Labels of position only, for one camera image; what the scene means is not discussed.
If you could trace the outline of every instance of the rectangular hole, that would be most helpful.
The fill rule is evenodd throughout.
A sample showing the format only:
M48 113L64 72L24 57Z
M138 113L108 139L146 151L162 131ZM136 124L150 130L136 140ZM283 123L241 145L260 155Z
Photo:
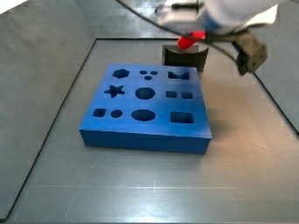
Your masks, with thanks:
M105 115L105 113L106 113L106 110L105 109L102 109L102 108L96 108L94 109L94 111L93 111L93 116L94 117L102 117L104 115Z
M192 93L191 92L181 92L181 98L183 99L192 99Z
M172 112L170 122L172 123L193 123L192 113Z
M168 98L176 98L177 97L177 94L175 91L165 91L165 97Z

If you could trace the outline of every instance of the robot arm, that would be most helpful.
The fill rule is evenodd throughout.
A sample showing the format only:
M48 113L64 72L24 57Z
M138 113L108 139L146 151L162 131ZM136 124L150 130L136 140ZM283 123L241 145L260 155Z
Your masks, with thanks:
M205 0L205 11L201 15L200 25L207 32L227 33L241 27L256 16L271 17L271 12L276 10L276 5L283 0Z
M276 20L283 0L168 0L157 8L157 22L180 33L205 33L203 42L229 42L237 50L239 74L253 73L267 60L267 46L248 27Z
M157 22L177 32L205 30L217 35L251 25L272 24L283 0L166 0Z

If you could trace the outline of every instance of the red cap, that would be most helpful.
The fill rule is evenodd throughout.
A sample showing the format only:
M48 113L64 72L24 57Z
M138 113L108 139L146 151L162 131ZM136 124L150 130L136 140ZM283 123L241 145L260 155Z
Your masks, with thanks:
M189 33L191 36L193 36L196 39L205 39L205 31L193 31ZM193 44L195 40L188 39L185 37L180 37L177 40L177 46L180 49L185 50L188 49Z

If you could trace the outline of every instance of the gray tabletop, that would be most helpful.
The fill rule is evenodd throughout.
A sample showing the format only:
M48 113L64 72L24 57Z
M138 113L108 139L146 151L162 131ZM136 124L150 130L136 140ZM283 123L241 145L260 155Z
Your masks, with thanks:
M98 41L6 223L299 222L299 141L251 75L209 51L205 155L85 147L78 126L109 63L160 64L169 41Z

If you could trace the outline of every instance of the blue foam block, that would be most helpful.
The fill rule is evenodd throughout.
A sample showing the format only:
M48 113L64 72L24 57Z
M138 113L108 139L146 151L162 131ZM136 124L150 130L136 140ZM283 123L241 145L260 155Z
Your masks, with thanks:
M109 65L78 131L86 146L205 153L211 127L196 69Z

